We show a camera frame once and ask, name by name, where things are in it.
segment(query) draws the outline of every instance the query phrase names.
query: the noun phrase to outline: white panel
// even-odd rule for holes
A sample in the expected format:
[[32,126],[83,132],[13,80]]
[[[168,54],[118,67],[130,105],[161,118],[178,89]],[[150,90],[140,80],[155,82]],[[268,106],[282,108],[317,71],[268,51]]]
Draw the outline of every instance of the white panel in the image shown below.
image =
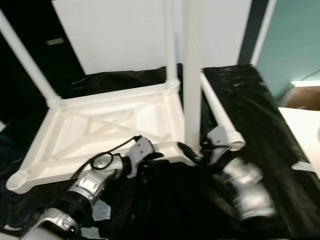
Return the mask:
[[238,63],[251,0],[205,0],[202,67]]
[[[238,61],[251,0],[203,0],[202,67]],[[86,74],[166,64],[162,0],[54,0]],[[174,0],[177,61],[182,62],[182,1]]]
[[0,239],[1,240],[17,240],[18,238],[15,236],[10,236],[10,235],[7,235],[7,234],[0,232]]
[[320,178],[320,111],[285,107],[279,110]]
[[86,74],[165,64],[161,0],[55,0]]

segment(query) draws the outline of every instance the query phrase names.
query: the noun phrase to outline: black trash bag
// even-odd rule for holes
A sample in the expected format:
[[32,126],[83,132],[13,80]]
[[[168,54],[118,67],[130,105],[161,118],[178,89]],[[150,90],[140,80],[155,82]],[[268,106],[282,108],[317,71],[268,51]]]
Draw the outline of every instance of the black trash bag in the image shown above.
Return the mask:
[[[111,219],[99,228],[101,234],[110,239],[319,239],[320,199],[317,196],[320,181],[312,172],[291,169],[292,164],[307,162],[307,159],[258,72],[251,65],[243,65],[205,68],[204,73],[235,128],[246,141],[241,150],[242,158],[262,170],[264,185],[272,196],[278,219],[271,224],[262,222],[265,229],[258,228],[258,232],[255,231],[256,222],[243,225],[237,221],[223,189],[206,169],[175,163],[152,168],[147,170],[147,174],[146,170],[140,170],[134,179],[113,181],[101,197],[111,206]],[[178,64],[181,102],[182,74],[182,65]],[[146,71],[103,72],[71,84],[71,92],[73,97],[77,97],[84,92],[88,95],[112,92],[164,81],[164,67]],[[204,137],[216,125],[203,97],[201,136]],[[147,182],[143,175],[149,176]],[[56,184],[56,192],[63,192],[65,186]],[[39,206],[48,204],[44,204],[45,199],[41,202],[43,195],[48,194],[44,190],[46,186],[33,188],[36,190],[32,189],[30,195],[34,198],[13,194],[11,199],[18,201],[14,201],[12,209],[6,212],[10,217],[5,219],[10,218],[9,222],[15,226],[22,225],[19,216],[23,211],[31,214],[35,208],[29,199],[39,196]],[[5,188],[1,191],[1,201],[6,204],[6,198],[2,196],[7,192]]]

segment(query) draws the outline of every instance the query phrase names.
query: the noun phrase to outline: black cable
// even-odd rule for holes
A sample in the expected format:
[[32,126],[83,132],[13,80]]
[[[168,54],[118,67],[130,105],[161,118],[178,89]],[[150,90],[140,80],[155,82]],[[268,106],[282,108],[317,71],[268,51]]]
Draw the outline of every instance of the black cable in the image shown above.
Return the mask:
[[103,155],[111,154],[111,155],[112,155],[112,160],[113,160],[113,154],[111,153],[112,151],[114,151],[114,150],[116,150],[116,149],[118,149],[118,148],[126,145],[126,144],[129,143],[131,140],[136,140],[136,141],[137,141],[140,137],[141,137],[141,136],[134,136],[134,137],[130,138],[129,140],[125,141],[124,143],[121,143],[120,145],[112,148],[112,149],[109,150],[109,151],[100,152],[100,153],[98,153],[97,155],[94,155],[93,157],[89,158],[89,160],[86,161],[84,164],[82,164],[82,166],[79,167],[78,170],[72,175],[71,180],[74,180],[74,179],[78,178],[79,175],[80,175],[80,173],[85,169],[85,167],[86,167],[88,164],[91,164],[95,159],[97,159],[97,158],[99,158],[99,157],[101,157],[101,156],[103,156]]
[[210,149],[230,148],[229,145],[212,145]]

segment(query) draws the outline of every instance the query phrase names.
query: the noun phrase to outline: white pole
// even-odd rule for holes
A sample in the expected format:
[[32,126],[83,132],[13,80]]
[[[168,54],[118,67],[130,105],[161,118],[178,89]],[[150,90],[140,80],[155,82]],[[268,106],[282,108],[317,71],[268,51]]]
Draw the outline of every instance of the white pole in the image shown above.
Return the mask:
[[252,53],[251,61],[250,61],[250,63],[253,66],[257,66],[257,64],[258,64],[260,52],[261,52],[262,47],[264,45],[264,42],[265,42],[265,39],[267,36],[267,32],[268,32],[268,28],[269,28],[272,16],[274,14],[276,4],[277,4],[277,0],[269,0],[268,4],[266,6],[266,10],[265,10],[262,24],[260,27],[259,35],[257,37],[256,43],[254,46],[254,50]]
[[172,0],[164,0],[164,28],[166,47],[166,85],[179,91],[180,81],[177,74],[175,29]]
[[200,53],[203,0],[185,0],[183,51],[183,111],[185,144],[199,149],[201,119]]
[[61,103],[61,98],[56,94],[51,85],[48,83],[46,77],[40,71],[39,67],[30,56],[29,52],[17,36],[16,32],[8,22],[6,16],[0,9],[0,32],[5,38],[6,42],[19,59],[21,65],[28,73],[34,84],[44,96],[48,106]]
[[215,91],[212,89],[206,76],[201,73],[201,87],[208,101],[212,114],[219,126],[224,127],[228,139],[228,145],[231,151],[238,151],[246,145],[244,138],[239,133],[233,123],[231,122],[228,114],[222,106]]

